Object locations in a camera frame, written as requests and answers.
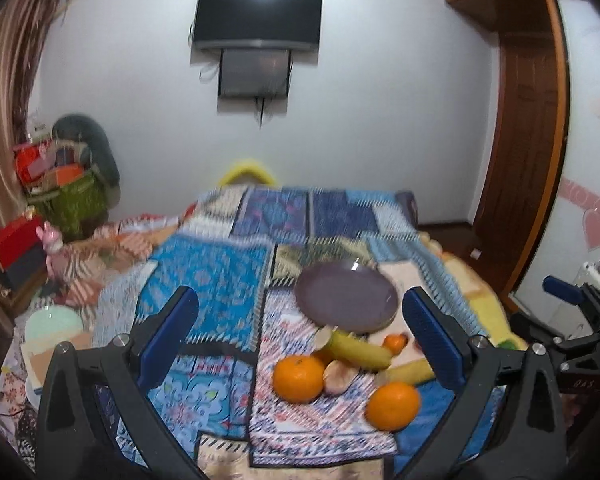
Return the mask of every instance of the black tv screen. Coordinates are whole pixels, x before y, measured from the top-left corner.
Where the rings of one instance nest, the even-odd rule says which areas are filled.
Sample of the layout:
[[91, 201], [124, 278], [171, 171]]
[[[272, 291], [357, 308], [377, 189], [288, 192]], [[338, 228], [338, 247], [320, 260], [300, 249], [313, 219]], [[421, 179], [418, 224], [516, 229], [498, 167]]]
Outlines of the black tv screen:
[[289, 93], [291, 53], [263, 48], [228, 48], [222, 51], [220, 97], [286, 97]]
[[322, 0], [198, 0], [196, 48], [317, 50]]

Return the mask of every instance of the yellow curved object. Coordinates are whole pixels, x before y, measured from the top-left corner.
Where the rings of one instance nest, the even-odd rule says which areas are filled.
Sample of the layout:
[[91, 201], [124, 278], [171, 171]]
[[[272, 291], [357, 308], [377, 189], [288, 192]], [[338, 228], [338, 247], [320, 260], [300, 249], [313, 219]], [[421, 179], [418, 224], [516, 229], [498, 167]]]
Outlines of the yellow curved object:
[[234, 165], [218, 183], [219, 187], [235, 184], [238, 179], [252, 178], [264, 186], [277, 186], [276, 180], [255, 160], [243, 160]]

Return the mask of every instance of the patchwork bedspread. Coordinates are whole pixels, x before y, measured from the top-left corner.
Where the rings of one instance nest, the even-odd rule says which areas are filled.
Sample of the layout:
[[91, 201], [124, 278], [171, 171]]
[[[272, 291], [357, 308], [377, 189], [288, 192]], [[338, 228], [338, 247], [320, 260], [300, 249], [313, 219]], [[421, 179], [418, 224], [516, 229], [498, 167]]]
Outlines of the patchwork bedspread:
[[[315, 262], [356, 258], [381, 272], [391, 269], [398, 293], [424, 286], [469, 334], [490, 335], [470, 307], [479, 278], [463, 274], [458, 282], [451, 275], [413, 227], [415, 211], [412, 196], [383, 192], [247, 186], [210, 192], [148, 261], [104, 287], [93, 342], [128, 331], [158, 312], [179, 285], [189, 285], [200, 314], [164, 383], [148, 396], [192, 460], [213, 478], [282, 480], [301, 471], [315, 479], [390, 477], [440, 420], [450, 392], [437, 381], [420, 386], [420, 414], [389, 434], [363, 416], [373, 375], [360, 374], [342, 396], [294, 406], [273, 394], [270, 374], [280, 358], [310, 351], [316, 327], [296, 307], [292, 286]], [[108, 390], [98, 396], [123, 454], [143, 464]], [[494, 390], [465, 456], [480, 450], [501, 396]]]

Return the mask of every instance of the bolt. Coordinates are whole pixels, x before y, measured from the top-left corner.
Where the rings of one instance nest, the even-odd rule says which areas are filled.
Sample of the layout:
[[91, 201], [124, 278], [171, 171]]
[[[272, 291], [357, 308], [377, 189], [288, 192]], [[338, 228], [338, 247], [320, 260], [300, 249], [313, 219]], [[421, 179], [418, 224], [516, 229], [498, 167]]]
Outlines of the bolt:
[[469, 342], [476, 348], [486, 348], [490, 345], [489, 340], [483, 335], [472, 335]]
[[126, 346], [129, 344], [129, 334], [118, 334], [113, 336], [113, 339], [111, 340], [111, 342], [115, 345], [115, 346]]
[[546, 354], [546, 348], [542, 343], [533, 343], [531, 345], [531, 349], [534, 351], [536, 355], [544, 355]]
[[69, 350], [71, 350], [72, 345], [68, 341], [62, 341], [58, 343], [58, 349], [61, 353], [66, 354]]

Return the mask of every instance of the purple plate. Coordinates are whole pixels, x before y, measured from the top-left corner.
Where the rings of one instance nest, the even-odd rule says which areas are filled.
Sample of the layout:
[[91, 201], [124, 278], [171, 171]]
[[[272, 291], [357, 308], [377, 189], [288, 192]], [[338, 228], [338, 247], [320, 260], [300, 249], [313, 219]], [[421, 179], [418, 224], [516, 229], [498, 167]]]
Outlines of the purple plate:
[[307, 267], [294, 292], [298, 308], [316, 325], [355, 334], [382, 330], [398, 312], [398, 293], [391, 282], [349, 260]]

